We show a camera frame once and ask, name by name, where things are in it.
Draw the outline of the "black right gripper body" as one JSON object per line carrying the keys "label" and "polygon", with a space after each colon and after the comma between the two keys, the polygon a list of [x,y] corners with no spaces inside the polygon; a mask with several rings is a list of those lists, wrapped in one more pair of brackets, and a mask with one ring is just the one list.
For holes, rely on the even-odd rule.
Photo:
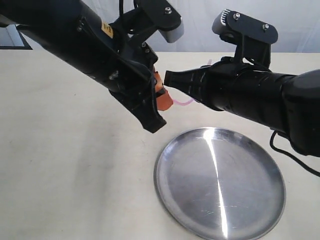
{"label": "black right gripper body", "polygon": [[271,112],[272,78],[268,68],[252,63],[233,62],[224,57],[196,73],[192,97],[205,106],[227,112]]}

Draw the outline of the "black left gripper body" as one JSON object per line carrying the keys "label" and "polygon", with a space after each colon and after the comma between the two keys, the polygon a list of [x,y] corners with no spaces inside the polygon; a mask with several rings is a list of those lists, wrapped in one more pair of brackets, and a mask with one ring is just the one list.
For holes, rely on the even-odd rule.
{"label": "black left gripper body", "polygon": [[88,39],[92,49],[85,52],[84,64],[92,67],[88,76],[114,93],[138,94],[147,90],[155,93],[153,64],[158,57],[145,53],[143,47],[131,47],[118,38],[116,31],[109,36],[111,26],[101,20],[82,17],[78,29]]}

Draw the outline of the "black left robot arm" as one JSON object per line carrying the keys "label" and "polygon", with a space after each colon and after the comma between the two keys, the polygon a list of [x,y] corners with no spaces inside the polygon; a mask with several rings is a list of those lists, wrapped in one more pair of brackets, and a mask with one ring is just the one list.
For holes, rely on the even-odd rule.
{"label": "black left robot arm", "polygon": [[146,40],[181,23],[176,11],[165,14],[165,0],[138,0],[107,23],[81,0],[3,0],[0,25],[17,30],[45,50],[106,87],[148,132],[166,121],[157,109],[158,56]]}

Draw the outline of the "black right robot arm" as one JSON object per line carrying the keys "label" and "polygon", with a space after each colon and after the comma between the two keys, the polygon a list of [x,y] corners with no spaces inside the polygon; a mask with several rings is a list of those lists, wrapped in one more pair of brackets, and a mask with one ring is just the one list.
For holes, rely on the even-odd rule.
{"label": "black right robot arm", "polygon": [[164,83],[212,110],[269,127],[301,155],[320,155],[319,70],[275,73],[223,57],[213,65],[167,71]]}

